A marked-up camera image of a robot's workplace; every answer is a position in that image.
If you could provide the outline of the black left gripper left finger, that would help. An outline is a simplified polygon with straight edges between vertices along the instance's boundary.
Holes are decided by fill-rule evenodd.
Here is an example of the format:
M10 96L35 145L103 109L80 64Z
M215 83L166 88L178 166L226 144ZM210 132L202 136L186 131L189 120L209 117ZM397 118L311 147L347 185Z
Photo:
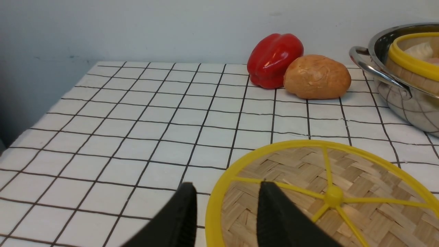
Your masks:
M197 191L182 183L171 199L123 247L194 247L197 234Z

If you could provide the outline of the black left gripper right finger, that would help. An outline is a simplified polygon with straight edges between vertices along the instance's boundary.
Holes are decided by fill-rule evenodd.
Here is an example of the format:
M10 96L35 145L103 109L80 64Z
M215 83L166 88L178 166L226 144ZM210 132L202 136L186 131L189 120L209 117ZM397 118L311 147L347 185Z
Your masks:
M262 181L257 211L259 247L340 247L273 182Z

